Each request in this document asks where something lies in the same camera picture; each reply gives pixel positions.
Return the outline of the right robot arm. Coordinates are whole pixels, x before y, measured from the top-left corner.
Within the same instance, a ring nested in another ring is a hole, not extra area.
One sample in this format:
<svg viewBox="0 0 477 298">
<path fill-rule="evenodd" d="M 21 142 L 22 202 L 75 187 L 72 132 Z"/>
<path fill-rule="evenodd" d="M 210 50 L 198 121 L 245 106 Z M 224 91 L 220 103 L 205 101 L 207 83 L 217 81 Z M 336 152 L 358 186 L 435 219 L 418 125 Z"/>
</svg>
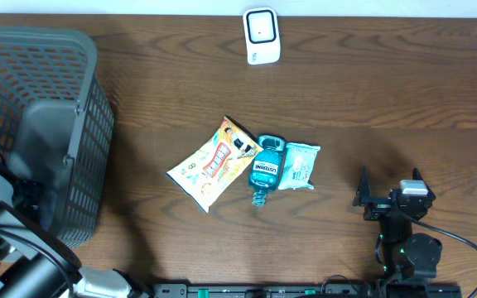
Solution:
<svg viewBox="0 0 477 298">
<path fill-rule="evenodd" d="M 426 216 L 435 199 L 418 169 L 386 197 L 371 194 L 368 173 L 362 171 L 353 205 L 364 208 L 365 220 L 379 223 L 375 258 L 385 266 L 384 276 L 369 287 L 371 296 L 430 295 L 428 282 L 436 277 L 442 244 L 428 234 L 414 233 L 412 225 Z"/>
</svg>

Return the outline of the light blue wipes pack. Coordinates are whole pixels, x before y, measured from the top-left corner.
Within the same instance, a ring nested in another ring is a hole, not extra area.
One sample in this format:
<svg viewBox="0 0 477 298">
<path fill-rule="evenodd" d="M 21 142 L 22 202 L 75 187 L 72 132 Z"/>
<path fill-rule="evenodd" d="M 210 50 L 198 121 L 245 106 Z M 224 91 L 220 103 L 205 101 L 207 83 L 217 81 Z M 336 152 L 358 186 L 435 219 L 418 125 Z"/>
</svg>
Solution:
<svg viewBox="0 0 477 298">
<path fill-rule="evenodd" d="M 279 190 L 315 189 L 310 182 L 320 146 L 289 142 L 286 146 L 284 167 L 278 184 Z"/>
</svg>

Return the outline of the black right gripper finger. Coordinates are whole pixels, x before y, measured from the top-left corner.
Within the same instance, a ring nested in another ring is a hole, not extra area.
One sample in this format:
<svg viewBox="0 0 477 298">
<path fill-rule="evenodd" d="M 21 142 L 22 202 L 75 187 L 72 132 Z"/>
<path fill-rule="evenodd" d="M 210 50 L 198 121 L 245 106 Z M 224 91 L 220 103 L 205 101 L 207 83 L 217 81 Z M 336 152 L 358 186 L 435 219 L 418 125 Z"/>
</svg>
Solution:
<svg viewBox="0 0 477 298">
<path fill-rule="evenodd" d="M 369 185 L 369 175 L 365 167 L 362 168 L 362 174 L 358 189 L 355 193 L 353 206 L 365 206 L 372 202 L 372 195 Z"/>
<path fill-rule="evenodd" d="M 411 192 L 414 195 L 425 195 L 429 198 L 434 198 L 434 192 L 431 190 L 430 186 L 422 178 L 421 172 L 415 167 L 412 171 L 412 179 L 416 181 Z"/>
</svg>

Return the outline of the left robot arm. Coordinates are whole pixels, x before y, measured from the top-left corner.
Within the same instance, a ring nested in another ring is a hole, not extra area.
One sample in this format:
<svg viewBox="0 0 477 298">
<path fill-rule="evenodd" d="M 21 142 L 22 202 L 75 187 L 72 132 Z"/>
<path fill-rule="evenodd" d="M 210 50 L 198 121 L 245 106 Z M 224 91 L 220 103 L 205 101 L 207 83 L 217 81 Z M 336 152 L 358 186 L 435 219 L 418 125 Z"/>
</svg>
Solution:
<svg viewBox="0 0 477 298">
<path fill-rule="evenodd" d="M 14 175 L 0 153 L 0 297 L 152 297 L 152 289 L 117 271 L 82 266 L 37 224 L 43 184 Z"/>
</svg>

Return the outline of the yellow wet wipes bag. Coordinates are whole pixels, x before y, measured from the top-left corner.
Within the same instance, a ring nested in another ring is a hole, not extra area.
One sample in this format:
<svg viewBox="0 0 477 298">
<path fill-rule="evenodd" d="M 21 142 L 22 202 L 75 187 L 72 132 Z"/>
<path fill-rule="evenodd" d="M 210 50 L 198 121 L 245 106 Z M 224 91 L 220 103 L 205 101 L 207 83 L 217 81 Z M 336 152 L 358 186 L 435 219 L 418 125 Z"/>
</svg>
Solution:
<svg viewBox="0 0 477 298">
<path fill-rule="evenodd" d="M 262 151 L 253 138 L 225 117 L 211 139 L 166 175 L 207 213 Z"/>
</svg>

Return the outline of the teal mouthwash bottle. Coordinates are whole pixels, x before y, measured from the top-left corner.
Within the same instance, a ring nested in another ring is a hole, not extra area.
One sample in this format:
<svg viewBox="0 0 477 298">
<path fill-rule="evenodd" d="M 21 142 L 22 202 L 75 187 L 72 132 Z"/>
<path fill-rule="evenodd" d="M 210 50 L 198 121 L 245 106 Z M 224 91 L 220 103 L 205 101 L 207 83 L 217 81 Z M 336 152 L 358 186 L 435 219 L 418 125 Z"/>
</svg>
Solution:
<svg viewBox="0 0 477 298">
<path fill-rule="evenodd" d="M 257 143 L 263 150 L 253 160 L 248 185 L 253 189 L 252 205 L 261 208 L 267 195 L 278 187 L 287 142 L 282 137 L 263 134 Z"/>
</svg>

